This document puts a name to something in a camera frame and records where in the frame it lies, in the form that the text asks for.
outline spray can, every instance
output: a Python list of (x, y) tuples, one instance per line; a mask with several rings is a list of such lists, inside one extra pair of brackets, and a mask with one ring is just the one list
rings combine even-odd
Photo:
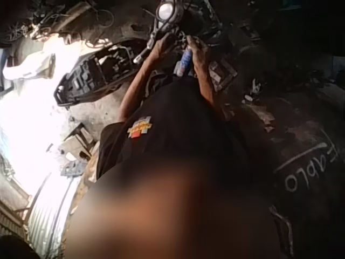
[(185, 74), (189, 72), (190, 66), (192, 64), (192, 59), (193, 59), (192, 48), (188, 45), (183, 53), (183, 56), (180, 62), (180, 67), (176, 72), (178, 77), (183, 77)]

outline person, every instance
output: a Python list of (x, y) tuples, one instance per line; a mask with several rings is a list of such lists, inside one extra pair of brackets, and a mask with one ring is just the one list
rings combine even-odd
[(67, 259), (279, 258), (245, 148), (217, 102), (207, 47), (187, 39), (197, 79), (166, 75), (143, 102), (169, 50), (165, 35), (103, 130), (98, 180), (73, 216)]

